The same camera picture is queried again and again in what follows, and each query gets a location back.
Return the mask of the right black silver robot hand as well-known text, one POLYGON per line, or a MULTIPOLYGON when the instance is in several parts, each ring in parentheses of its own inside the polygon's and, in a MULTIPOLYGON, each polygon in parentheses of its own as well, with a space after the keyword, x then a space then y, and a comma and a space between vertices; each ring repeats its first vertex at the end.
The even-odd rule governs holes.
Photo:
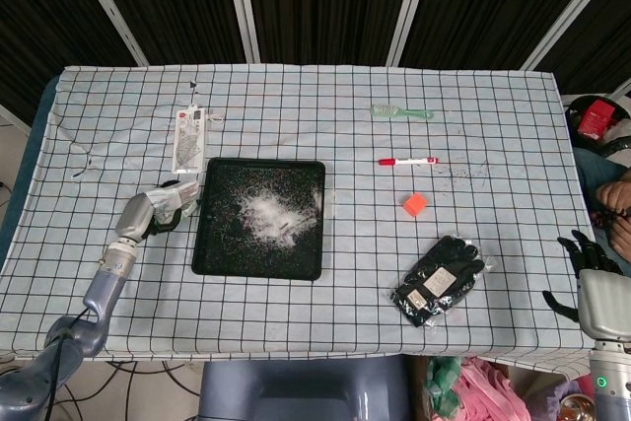
POLYGON ((554 295, 542 292, 546 305, 557 315, 576 322, 592 340, 631 344, 631 278, 624 275, 603 248, 574 230, 572 239, 559 237, 576 277, 578 305, 561 304, 554 295))

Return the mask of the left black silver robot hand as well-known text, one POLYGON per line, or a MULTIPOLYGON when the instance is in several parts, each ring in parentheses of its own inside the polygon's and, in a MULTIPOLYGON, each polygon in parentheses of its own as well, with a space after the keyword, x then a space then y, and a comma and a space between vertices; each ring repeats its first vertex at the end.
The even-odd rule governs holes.
POLYGON ((149 236, 173 231, 182 217, 180 185, 172 179, 132 197, 116 224, 118 239, 139 244, 149 236))

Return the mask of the clear printed plastic food bag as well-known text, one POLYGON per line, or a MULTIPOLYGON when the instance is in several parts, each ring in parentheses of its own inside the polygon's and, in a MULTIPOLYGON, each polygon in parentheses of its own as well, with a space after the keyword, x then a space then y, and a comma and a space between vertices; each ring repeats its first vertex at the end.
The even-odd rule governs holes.
POLYGON ((156 219, 166 224, 173 219, 176 211, 181 212, 182 218, 194 212, 197 207, 199 183, 175 181, 166 187, 154 188, 146 192, 146 195, 154 208, 156 219))

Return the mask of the black square tray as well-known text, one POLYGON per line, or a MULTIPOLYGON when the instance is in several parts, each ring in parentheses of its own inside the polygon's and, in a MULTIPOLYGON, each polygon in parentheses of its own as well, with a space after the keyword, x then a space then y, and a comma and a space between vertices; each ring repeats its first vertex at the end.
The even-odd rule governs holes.
POLYGON ((321 275, 325 165, 319 161, 213 158, 209 161, 191 263, 198 275, 316 281, 321 275), (263 188, 303 204, 319 191, 320 218, 291 248, 255 241, 239 199, 263 188))

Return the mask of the white powder pile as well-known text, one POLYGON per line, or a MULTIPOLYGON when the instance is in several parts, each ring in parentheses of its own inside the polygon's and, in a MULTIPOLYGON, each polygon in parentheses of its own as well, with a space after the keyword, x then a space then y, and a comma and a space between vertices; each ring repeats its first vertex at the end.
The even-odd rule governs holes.
POLYGON ((263 188, 239 199, 239 219, 255 241, 278 248, 294 247, 300 237, 313 229, 321 214, 321 197, 315 191, 303 204, 263 188))

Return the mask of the black bag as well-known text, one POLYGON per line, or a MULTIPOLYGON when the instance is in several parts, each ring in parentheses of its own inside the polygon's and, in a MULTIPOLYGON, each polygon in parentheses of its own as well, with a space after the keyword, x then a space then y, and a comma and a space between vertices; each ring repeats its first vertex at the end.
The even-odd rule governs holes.
POLYGON ((618 103, 602 96, 585 95, 573 100, 565 110, 570 140, 575 148, 587 149, 611 158, 616 153, 631 150, 631 113, 618 103), (615 114, 600 140, 593 140, 578 132, 578 126, 587 107, 595 100, 603 100, 615 107, 615 114))

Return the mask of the flat white packaged item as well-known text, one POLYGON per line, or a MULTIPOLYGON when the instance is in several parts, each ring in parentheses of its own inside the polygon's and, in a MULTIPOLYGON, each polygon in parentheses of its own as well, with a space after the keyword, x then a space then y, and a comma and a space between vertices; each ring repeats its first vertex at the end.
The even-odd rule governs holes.
POLYGON ((205 154, 205 111, 191 104, 175 114, 172 171, 176 175, 199 174, 205 154))

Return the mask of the person hand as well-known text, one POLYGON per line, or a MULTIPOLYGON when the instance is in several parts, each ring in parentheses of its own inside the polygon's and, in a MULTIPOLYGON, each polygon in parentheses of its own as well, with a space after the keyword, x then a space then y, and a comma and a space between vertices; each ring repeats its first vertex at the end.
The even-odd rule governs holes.
POLYGON ((618 180, 603 184, 596 190, 596 199, 607 211, 631 216, 631 181, 618 180))

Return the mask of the metal bowl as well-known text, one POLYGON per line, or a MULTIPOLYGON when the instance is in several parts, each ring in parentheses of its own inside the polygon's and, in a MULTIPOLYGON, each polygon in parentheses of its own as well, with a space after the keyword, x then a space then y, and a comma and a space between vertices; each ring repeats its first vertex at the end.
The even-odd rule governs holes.
POLYGON ((581 393, 565 396, 560 402, 557 421, 596 421, 594 402, 581 393))

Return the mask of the person leg in jeans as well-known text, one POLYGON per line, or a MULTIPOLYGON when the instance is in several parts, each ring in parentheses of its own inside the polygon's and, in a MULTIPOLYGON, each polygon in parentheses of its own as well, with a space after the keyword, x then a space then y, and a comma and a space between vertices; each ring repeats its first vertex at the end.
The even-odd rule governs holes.
POLYGON ((609 245, 605 228, 602 224, 596 223, 596 214, 603 210, 602 205, 596 199, 597 189, 610 182, 623 180, 623 176, 630 172, 630 169, 582 148, 574 149, 574 158, 583 198, 592 220, 596 242, 603 248, 605 254, 618 264, 622 272, 631 277, 631 255, 630 260, 619 255, 609 245))

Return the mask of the pink cloth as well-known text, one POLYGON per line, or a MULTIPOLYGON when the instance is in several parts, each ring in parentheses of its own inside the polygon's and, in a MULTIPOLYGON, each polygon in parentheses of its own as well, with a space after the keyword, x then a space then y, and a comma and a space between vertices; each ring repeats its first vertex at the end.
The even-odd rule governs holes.
POLYGON ((465 359, 453 391, 459 399, 454 421, 530 421, 510 380, 485 360, 465 359))

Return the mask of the black gloves in plastic pack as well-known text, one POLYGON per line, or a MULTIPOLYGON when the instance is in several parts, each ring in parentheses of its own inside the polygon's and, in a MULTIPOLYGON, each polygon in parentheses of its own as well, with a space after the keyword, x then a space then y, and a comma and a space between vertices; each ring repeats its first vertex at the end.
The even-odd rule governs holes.
POLYGON ((462 302, 491 268, 472 241, 446 235, 408 270, 389 299, 413 326, 431 326, 462 302))

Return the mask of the green crumpled item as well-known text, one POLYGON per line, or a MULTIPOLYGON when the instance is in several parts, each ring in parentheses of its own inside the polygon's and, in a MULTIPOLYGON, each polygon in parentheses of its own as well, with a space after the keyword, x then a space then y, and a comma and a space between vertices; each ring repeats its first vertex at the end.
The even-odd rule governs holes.
POLYGON ((459 410, 459 398, 454 386, 459 379, 462 359, 460 357, 432 357, 425 379, 426 406, 432 415, 453 419, 459 410))

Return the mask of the red box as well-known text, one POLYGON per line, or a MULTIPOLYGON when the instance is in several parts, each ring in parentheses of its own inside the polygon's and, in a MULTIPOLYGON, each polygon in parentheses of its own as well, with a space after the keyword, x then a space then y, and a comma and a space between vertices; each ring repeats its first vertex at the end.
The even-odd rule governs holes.
POLYGON ((600 140, 615 114, 615 107, 603 100, 592 102, 581 119, 578 132, 593 140, 600 140))

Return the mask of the orange foam cube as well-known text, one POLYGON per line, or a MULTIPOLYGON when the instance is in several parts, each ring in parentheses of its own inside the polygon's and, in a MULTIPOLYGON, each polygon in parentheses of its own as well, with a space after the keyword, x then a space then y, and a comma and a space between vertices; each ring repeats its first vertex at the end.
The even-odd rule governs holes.
POLYGON ((418 217, 427 206, 427 197, 419 192, 411 194, 402 204, 404 211, 413 218, 418 217))

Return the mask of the light blue checkered tablecloth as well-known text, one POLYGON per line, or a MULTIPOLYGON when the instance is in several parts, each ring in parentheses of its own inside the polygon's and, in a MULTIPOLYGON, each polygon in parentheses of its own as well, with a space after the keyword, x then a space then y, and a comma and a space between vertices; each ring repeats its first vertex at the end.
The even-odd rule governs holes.
POLYGON ((225 117, 206 134, 208 157, 325 165, 322 272, 314 282, 197 275, 197 220, 185 218, 140 246, 107 357, 448 353, 587 371, 591 341, 542 298, 575 304, 557 239, 589 229, 554 76, 362 66, 67 67, 33 128, 34 172, 13 189, 0 357, 32 357, 59 317, 82 310, 125 204, 171 178, 175 114, 191 104, 225 117), (374 117, 376 104, 434 117, 374 117), (427 157, 439 163, 378 164, 427 157), (415 192, 428 206, 413 218, 402 204, 415 192), (389 293, 446 235, 472 241, 492 268, 415 327, 389 293))

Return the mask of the red white marker pen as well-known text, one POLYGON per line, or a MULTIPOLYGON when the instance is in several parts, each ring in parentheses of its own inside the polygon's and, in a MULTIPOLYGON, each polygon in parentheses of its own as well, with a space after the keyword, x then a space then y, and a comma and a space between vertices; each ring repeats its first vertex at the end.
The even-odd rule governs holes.
POLYGON ((427 157, 421 159, 398 159, 398 158, 388 158, 388 159, 380 159, 378 160, 378 164, 384 167, 394 167, 399 165, 409 165, 409 166, 418 166, 418 165, 437 165, 439 160, 435 157, 427 157))

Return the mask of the blue-grey robot torso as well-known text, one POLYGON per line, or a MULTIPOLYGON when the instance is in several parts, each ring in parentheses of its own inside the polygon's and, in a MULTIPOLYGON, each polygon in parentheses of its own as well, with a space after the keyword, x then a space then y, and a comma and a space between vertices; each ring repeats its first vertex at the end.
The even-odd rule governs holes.
POLYGON ((411 421, 402 356, 204 365, 195 421, 411 421))

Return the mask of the green plastic brush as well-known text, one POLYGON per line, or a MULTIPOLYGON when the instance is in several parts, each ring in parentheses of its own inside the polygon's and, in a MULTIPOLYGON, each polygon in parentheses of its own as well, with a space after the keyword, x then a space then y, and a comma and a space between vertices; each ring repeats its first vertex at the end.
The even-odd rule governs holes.
POLYGON ((434 117, 434 113, 427 109, 404 109, 396 105, 371 105, 371 115, 374 117, 384 118, 418 118, 423 120, 429 120, 434 117))

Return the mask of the white partition frame post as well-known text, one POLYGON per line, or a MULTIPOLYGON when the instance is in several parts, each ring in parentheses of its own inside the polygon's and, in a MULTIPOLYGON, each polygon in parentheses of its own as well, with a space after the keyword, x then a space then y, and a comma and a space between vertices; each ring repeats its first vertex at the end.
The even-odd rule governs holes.
POLYGON ((526 58, 525 62, 521 66, 521 70, 534 70, 563 36, 563 34, 567 32, 573 23, 578 19, 591 1, 592 0, 570 0, 542 39, 535 46, 530 55, 526 58))
POLYGON ((98 0, 114 29, 120 36, 130 55, 138 66, 148 66, 149 61, 139 42, 127 25, 114 0, 98 0))
POLYGON ((251 0, 233 0, 247 63, 260 63, 257 31, 251 0))
POLYGON ((401 0, 392 34, 386 67, 397 67, 402 57, 420 0, 401 0))

